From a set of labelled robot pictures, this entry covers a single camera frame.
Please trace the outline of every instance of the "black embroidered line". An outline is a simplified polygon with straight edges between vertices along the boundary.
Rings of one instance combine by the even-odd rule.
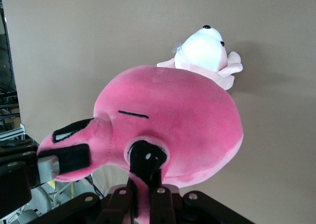
[[[149,117],[147,115],[144,115],[144,114],[134,114],[134,113],[130,113],[130,112],[122,111],[122,110],[119,110],[119,113],[149,119]]]

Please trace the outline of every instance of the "stuffed animal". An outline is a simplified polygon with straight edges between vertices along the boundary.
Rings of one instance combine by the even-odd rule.
[[[228,56],[220,33],[208,25],[191,35],[182,45],[174,45],[173,59],[158,63],[158,67],[178,68],[199,73],[215,81],[225,90],[234,83],[233,73],[242,71],[240,56]]]
[[[47,136],[42,151],[88,144],[90,166],[59,175],[74,181],[109,164],[125,169],[137,186],[140,224],[149,223],[151,175],[185,187],[217,173],[237,153],[243,131],[232,98],[212,80],[186,70],[138,66],[103,89],[94,118]]]

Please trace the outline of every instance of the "beige wall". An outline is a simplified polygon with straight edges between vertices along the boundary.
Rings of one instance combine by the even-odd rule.
[[[3,0],[27,132],[92,117],[119,72],[218,29],[244,71],[229,91],[244,142],[199,189],[259,224],[316,221],[316,0]]]

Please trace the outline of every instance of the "white plush head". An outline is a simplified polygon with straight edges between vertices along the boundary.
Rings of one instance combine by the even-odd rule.
[[[227,54],[222,36],[208,25],[191,35],[178,48],[174,59],[175,67],[180,69],[182,69],[181,62],[214,72],[227,66]]]

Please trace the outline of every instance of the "small white stuffed animal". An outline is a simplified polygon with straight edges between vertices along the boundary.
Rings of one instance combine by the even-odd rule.
[[[228,90],[233,86],[233,73],[242,71],[238,53],[228,56],[220,33],[208,25],[191,35],[176,48],[173,59],[160,62],[158,67],[178,68],[199,73]]]

